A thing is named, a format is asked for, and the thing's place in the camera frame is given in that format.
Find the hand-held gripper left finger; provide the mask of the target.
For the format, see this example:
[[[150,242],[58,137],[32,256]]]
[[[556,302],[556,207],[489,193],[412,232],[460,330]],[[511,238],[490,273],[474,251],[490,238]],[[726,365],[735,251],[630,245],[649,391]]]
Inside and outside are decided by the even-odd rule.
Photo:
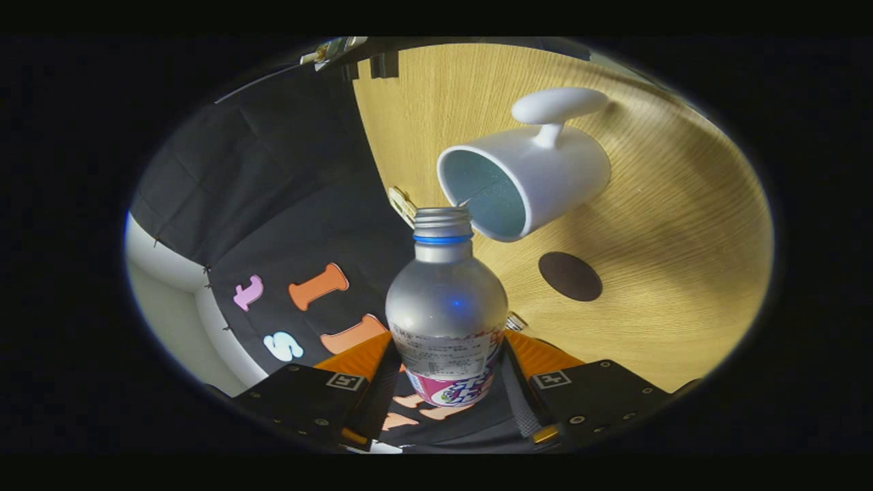
[[[243,415],[319,453],[370,451],[389,417],[401,357],[389,332],[318,363],[288,363],[232,398]]]

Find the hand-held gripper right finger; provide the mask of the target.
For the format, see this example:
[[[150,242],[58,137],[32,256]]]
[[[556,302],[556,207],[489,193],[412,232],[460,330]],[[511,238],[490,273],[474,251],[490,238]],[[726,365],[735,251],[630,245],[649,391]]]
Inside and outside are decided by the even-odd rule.
[[[581,451],[683,394],[617,361],[586,363],[517,331],[504,335],[501,374],[516,425],[536,451]]]

